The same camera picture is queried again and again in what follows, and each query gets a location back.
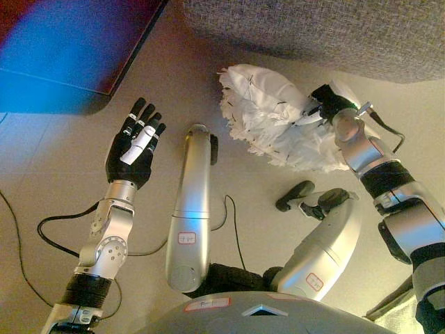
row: black wire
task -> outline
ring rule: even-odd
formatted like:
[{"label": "black wire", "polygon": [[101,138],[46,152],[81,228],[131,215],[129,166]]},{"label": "black wire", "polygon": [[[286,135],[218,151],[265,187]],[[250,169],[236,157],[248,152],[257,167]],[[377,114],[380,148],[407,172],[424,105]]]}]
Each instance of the black wire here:
[{"label": "black wire", "polygon": [[37,225],[37,233],[40,235],[40,237],[43,239],[43,241],[45,241],[47,244],[49,244],[57,249],[60,249],[61,251],[64,251],[65,253],[68,253],[75,257],[79,257],[79,254],[77,252],[74,252],[73,250],[66,248],[60,244],[57,244],[56,242],[54,242],[50,238],[48,238],[42,231],[43,225],[49,221],[59,221],[62,219],[74,219],[74,218],[79,218],[79,217],[85,216],[85,215],[90,214],[91,212],[95,211],[97,209],[98,205],[99,205],[99,202],[96,202],[92,207],[90,207],[89,209],[87,209],[86,211],[84,211],[80,214],[70,214],[70,215],[66,215],[66,216],[52,216],[52,217],[45,218],[39,223],[39,225]]},{"label": "black wire", "polygon": [[118,287],[118,290],[119,290],[119,303],[118,303],[118,306],[113,311],[113,313],[111,313],[110,315],[107,315],[106,317],[101,318],[101,320],[110,319],[113,315],[118,313],[118,310],[120,309],[120,305],[122,304],[122,288],[120,287],[120,284],[119,284],[118,280],[115,279],[114,282],[116,283],[116,286]]},{"label": "black wire", "polygon": [[6,197],[3,195],[3,193],[0,191],[0,196],[3,198],[3,200],[5,201],[6,205],[8,206],[11,214],[13,215],[14,218],[14,224],[15,224],[15,231],[17,232],[17,240],[19,242],[19,260],[20,260],[20,269],[22,270],[22,275],[23,278],[25,279],[25,282],[29,285],[29,287],[35,292],[35,294],[45,303],[47,304],[50,308],[53,307],[52,304],[50,304],[50,302],[48,302],[45,298],[42,297],[41,294],[39,294],[39,292],[35,289],[35,287],[31,284],[31,282],[29,282],[29,279],[26,277],[26,273],[25,273],[25,269],[23,267],[23,255],[22,255],[22,238],[20,237],[20,230],[19,230],[19,223],[17,222],[17,217],[15,216],[14,210],[11,207],[11,204],[8,202],[8,200],[6,199]]},{"label": "black wire", "polygon": [[226,195],[226,197],[230,198],[230,200],[232,201],[232,204],[234,206],[234,225],[235,225],[236,245],[238,246],[238,253],[239,253],[239,257],[241,259],[241,264],[243,265],[243,269],[246,270],[245,265],[244,265],[243,255],[241,254],[241,249],[239,247],[238,229],[236,228],[236,205],[235,205],[234,199],[232,197],[230,197],[229,195]]},{"label": "black wire", "polygon": [[227,220],[227,197],[229,197],[229,195],[226,195],[224,197],[224,219],[222,220],[223,222],[218,227],[212,229],[212,231],[219,230],[222,226],[224,226],[225,221]]},{"label": "black wire", "polygon": [[145,253],[144,252],[141,252],[141,253],[128,253],[128,256],[148,256],[148,255],[153,255],[153,254],[159,252],[165,246],[166,243],[167,243],[167,238],[165,238],[162,241],[162,244],[158,248],[156,248],[154,250],[151,250],[151,251],[145,252]]},{"label": "black wire", "polygon": [[371,112],[369,113],[370,117],[375,120],[379,126],[381,126],[383,129],[387,130],[388,132],[391,132],[392,134],[395,134],[396,136],[400,137],[400,141],[398,142],[396,148],[393,149],[393,153],[396,153],[397,150],[403,145],[405,142],[405,135],[400,133],[399,131],[393,129],[392,127],[389,127],[388,125],[383,122],[382,118],[375,112],[373,109],[371,109]]}]

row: white feather duster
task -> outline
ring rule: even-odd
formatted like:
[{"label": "white feather duster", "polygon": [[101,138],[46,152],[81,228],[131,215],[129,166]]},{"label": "white feather duster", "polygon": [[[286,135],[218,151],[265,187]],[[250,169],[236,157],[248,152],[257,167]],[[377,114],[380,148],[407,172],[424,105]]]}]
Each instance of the white feather duster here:
[{"label": "white feather duster", "polygon": [[230,136],[246,140],[249,152],[267,154],[270,164],[296,171],[348,169],[334,144],[332,126],[323,120],[294,125],[311,99],[281,74],[240,64],[223,69],[220,83],[220,106]]}]

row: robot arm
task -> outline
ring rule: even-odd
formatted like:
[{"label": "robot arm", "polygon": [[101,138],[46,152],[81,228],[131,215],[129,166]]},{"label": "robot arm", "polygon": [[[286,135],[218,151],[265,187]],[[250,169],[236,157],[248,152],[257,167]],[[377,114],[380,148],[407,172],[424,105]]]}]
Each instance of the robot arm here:
[{"label": "robot arm", "polygon": [[204,125],[193,125],[186,136],[165,261],[168,284],[183,293],[200,287],[209,269],[210,165],[217,140]]},{"label": "robot arm", "polygon": [[158,126],[159,113],[149,119],[154,111],[152,104],[136,122],[144,104],[142,98],[135,103],[114,138],[106,162],[108,191],[99,202],[65,295],[54,305],[42,334],[92,333],[90,329],[102,317],[108,289],[128,256],[136,191],[150,177],[153,151],[165,129],[164,124]]},{"label": "robot arm", "polygon": [[316,301],[327,294],[346,268],[359,238],[358,199],[354,193],[337,188],[286,202],[288,209],[301,209],[321,222],[275,275],[272,291]]},{"label": "robot arm", "polygon": [[[413,265],[417,320],[426,333],[438,333],[445,328],[445,210],[396,155],[366,130],[357,109],[331,103],[338,99],[332,91],[318,94],[346,163],[384,216],[379,231],[389,251],[397,260]],[[377,117],[370,104],[361,112]]]}]

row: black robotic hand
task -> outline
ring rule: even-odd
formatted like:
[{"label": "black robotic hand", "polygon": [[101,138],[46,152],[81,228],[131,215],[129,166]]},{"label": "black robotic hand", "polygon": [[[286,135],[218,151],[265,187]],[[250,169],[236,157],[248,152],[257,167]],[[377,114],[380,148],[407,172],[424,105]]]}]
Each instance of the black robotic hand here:
[{"label": "black robotic hand", "polygon": [[150,118],[155,109],[153,104],[149,104],[137,120],[144,105],[145,100],[140,97],[114,137],[106,159],[108,182],[127,180],[140,189],[150,178],[153,152],[165,124],[159,124],[160,113]]}]

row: sticker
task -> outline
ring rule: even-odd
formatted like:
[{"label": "sticker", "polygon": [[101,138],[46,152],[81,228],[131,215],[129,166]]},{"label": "sticker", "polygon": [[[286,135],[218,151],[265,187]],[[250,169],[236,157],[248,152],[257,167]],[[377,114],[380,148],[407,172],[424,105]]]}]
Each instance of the sticker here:
[{"label": "sticker", "polygon": [[278,301],[298,301],[300,300],[297,296],[291,294],[267,294],[272,299],[277,299]]},{"label": "sticker", "polygon": [[193,232],[180,232],[178,233],[178,243],[180,245],[196,244],[196,234]]},{"label": "sticker", "polygon": [[310,285],[312,289],[314,289],[317,292],[320,291],[321,288],[324,286],[323,281],[320,278],[318,278],[315,273],[310,273],[306,277],[306,282],[307,284]]},{"label": "sticker", "polygon": [[212,308],[226,308],[227,306],[230,306],[230,304],[230,297],[216,298],[206,301],[195,301],[188,304],[186,308],[184,308],[184,312],[203,311],[210,310]]}]

